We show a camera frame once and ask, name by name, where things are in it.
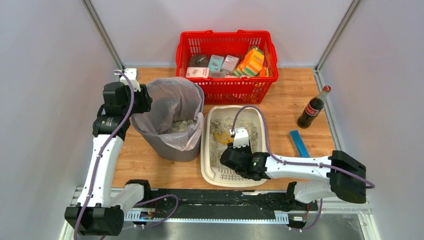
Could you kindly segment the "beige litter box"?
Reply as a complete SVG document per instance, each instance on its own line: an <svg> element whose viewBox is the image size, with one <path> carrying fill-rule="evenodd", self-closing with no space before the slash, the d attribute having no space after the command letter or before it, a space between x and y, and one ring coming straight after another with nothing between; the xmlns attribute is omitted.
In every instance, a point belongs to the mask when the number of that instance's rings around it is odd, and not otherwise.
<svg viewBox="0 0 424 240"><path fill-rule="evenodd" d="M210 184L228 188L248 188L262 185L265 179L254 181L236 174L234 170L222 165L220 157L227 145L221 143L214 133L227 136L230 133L234 117L240 105L223 105L211 108L205 116L201 150L200 165L203 178ZM248 107L241 111L236 119L236 128L243 127L247 130L250 147L253 153L266 152L264 122L261 114L254 108Z"/></svg>

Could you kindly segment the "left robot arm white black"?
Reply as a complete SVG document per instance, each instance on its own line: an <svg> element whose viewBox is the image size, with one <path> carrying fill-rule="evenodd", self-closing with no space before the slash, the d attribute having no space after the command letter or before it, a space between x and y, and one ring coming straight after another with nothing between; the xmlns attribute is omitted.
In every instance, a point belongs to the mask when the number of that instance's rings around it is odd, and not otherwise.
<svg viewBox="0 0 424 240"><path fill-rule="evenodd" d="M151 110L146 85L122 82L103 87L104 103L92 125L93 148L87 177L75 206L65 209L64 218L79 236L118 236L125 216L140 202L150 185L147 180L129 180L112 197L112 182L118 156L130 127L130 117Z"/></svg>

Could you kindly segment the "yellow litter scoop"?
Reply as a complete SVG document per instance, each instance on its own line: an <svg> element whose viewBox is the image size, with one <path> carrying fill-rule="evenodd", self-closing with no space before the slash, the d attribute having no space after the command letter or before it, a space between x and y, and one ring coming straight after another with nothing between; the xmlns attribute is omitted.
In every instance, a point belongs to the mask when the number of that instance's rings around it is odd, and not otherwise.
<svg viewBox="0 0 424 240"><path fill-rule="evenodd" d="M222 145L227 145L227 144L232 143L234 141L234 138L231 137L231 135L228 132L215 131L213 133L213 136Z"/></svg>

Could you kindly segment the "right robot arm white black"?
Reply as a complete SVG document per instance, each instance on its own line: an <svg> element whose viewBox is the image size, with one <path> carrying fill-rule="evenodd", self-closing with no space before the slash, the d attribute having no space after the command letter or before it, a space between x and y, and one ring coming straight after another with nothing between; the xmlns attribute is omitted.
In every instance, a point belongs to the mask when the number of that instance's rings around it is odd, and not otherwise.
<svg viewBox="0 0 424 240"><path fill-rule="evenodd" d="M365 165L341 150L322 157L287 157L229 146L220 163L253 181L295 178L287 187L286 198L303 204L332 197L364 204L371 187Z"/></svg>

